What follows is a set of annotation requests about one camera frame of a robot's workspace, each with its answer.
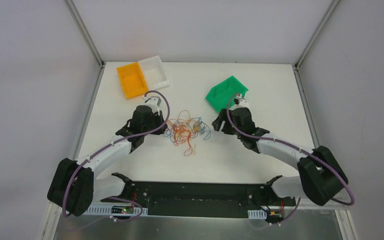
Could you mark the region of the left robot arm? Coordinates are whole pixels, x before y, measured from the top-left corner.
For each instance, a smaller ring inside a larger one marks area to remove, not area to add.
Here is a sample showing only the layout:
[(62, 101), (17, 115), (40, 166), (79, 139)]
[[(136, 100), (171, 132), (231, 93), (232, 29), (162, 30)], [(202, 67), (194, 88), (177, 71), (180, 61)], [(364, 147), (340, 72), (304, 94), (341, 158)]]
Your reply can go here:
[(76, 160), (64, 158), (56, 168), (47, 199), (61, 207), (66, 216), (85, 213), (95, 201), (115, 197), (120, 202), (132, 198), (133, 189), (118, 176), (97, 177), (117, 160), (144, 143), (147, 135), (162, 135), (168, 117), (157, 106), (139, 105), (126, 124), (97, 150)]

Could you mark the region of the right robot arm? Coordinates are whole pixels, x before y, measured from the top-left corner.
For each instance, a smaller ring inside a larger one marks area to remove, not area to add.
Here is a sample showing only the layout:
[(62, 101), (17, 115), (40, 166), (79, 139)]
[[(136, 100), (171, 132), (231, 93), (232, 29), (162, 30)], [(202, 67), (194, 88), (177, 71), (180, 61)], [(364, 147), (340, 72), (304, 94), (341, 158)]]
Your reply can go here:
[(306, 148), (279, 138), (257, 127), (247, 107), (223, 108), (211, 125), (215, 131), (235, 135), (246, 149), (273, 157), (298, 171), (297, 176), (281, 175), (267, 182), (269, 188), (263, 196), (268, 204), (276, 205), (286, 197), (307, 198), (319, 206), (329, 201), (355, 204), (348, 178), (329, 148)]

